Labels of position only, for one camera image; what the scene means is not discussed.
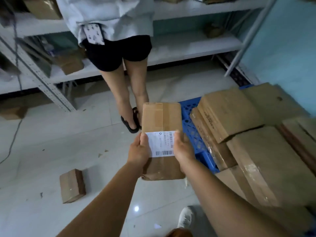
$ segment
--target white jacket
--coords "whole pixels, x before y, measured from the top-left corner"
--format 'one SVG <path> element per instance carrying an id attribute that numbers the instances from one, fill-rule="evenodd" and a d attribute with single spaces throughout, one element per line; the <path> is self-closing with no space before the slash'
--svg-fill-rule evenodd
<path id="1" fill-rule="evenodd" d="M 136 35 L 153 36 L 154 0 L 57 0 L 60 12 L 80 44 L 82 26 L 100 23 L 104 38 L 117 41 Z"/>

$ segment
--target shelf upright post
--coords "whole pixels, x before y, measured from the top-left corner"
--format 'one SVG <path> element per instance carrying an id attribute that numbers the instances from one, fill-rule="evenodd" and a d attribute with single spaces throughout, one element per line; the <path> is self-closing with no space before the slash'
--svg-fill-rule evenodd
<path id="1" fill-rule="evenodd" d="M 62 110 L 75 111 L 73 104 L 61 93 L 32 58 L 18 44 L 16 35 L 12 35 L 0 24 L 0 52 L 23 73 L 24 78 L 31 78 L 37 87 Z"/>
<path id="2" fill-rule="evenodd" d="M 243 47 L 238 51 L 235 58 L 233 59 L 232 63 L 230 64 L 227 72 L 225 73 L 225 77 L 229 76 L 232 70 L 238 65 L 239 61 L 243 57 L 244 53 L 246 52 L 247 48 L 251 44 L 252 40 L 254 39 L 255 35 L 257 34 L 261 24 L 263 23 L 264 19 L 268 15 L 269 11 L 273 7 L 273 4 L 276 0 L 268 0 L 267 5 L 265 8 L 261 10 L 258 17 L 256 18 L 255 22 L 253 23 L 252 27 L 250 28 L 249 32 L 247 33 L 244 41 Z"/>

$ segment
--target person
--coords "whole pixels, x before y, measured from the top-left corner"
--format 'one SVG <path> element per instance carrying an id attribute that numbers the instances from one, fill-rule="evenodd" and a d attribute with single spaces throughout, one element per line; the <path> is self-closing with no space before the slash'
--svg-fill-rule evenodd
<path id="1" fill-rule="evenodd" d="M 147 59 L 152 49 L 154 0 L 56 0 L 66 25 L 86 49 L 116 100 L 131 133 L 142 125 Z M 136 107 L 130 104 L 123 61 Z"/>
<path id="2" fill-rule="evenodd" d="M 137 179 L 142 175 L 149 153 L 147 135 L 138 134 L 130 146 L 126 164 L 57 237 L 119 237 Z M 174 154 L 218 236 L 289 236 L 285 229 L 235 194 L 197 161 L 190 142 L 180 131 L 174 135 Z M 184 208 L 178 228 L 168 236 L 192 236 L 189 229 L 193 221 L 192 210 Z"/>

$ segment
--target barcode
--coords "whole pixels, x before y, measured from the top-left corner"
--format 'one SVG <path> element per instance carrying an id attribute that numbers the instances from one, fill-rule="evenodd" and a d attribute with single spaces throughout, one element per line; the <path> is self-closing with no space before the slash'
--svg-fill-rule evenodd
<path id="1" fill-rule="evenodd" d="M 156 155 L 173 155 L 173 150 L 156 151 Z"/>
<path id="2" fill-rule="evenodd" d="M 172 133 L 169 133 L 169 139 L 170 139 L 170 147 L 173 148 L 173 138 Z"/>

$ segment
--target hand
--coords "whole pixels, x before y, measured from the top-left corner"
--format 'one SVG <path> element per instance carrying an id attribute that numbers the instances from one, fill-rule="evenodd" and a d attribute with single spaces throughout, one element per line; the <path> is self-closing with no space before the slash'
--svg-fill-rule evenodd
<path id="1" fill-rule="evenodd" d="M 174 133 L 174 156 L 179 161 L 180 166 L 190 159 L 195 159 L 194 149 L 186 134 L 179 130 Z"/>
<path id="2" fill-rule="evenodd" d="M 143 169 L 150 156 L 150 147 L 148 143 L 148 136 L 145 133 L 139 133 L 128 151 L 127 163 L 135 164 L 137 167 Z"/>

